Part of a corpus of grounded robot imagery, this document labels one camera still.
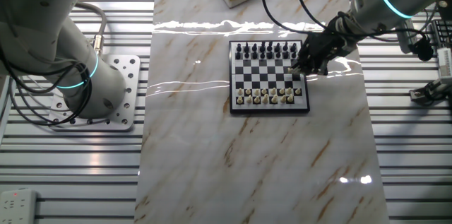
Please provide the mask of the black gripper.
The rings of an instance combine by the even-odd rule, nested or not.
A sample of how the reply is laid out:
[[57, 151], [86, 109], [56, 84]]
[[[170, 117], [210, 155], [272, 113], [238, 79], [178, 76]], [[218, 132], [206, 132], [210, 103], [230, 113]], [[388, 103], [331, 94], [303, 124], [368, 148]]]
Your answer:
[[346, 57], [355, 50], [355, 40], [343, 35], [352, 33], [343, 22], [330, 22], [328, 29], [335, 30], [338, 34], [324, 30], [307, 37], [298, 53], [297, 62], [292, 66], [295, 71], [300, 71], [305, 76], [326, 76], [328, 60]]

